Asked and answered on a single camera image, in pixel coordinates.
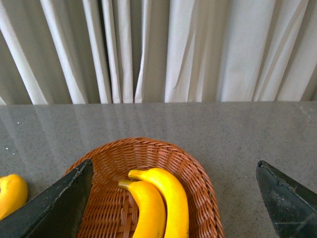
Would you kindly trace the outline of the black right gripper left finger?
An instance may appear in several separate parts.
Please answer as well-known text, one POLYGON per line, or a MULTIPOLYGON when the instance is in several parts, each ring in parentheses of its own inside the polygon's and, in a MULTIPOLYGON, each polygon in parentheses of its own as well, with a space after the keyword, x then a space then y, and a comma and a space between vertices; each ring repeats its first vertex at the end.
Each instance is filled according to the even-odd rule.
POLYGON ((0 222, 2 238, 73 238, 89 200, 94 169, 86 159, 0 222))

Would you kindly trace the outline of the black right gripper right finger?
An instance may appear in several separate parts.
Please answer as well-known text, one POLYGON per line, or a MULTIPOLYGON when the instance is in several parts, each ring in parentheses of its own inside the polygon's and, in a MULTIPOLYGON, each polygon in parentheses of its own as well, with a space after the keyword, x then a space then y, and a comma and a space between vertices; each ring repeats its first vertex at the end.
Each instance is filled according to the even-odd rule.
POLYGON ((273 228, 280 238, 317 236, 317 194, 266 161, 256 178, 273 228))

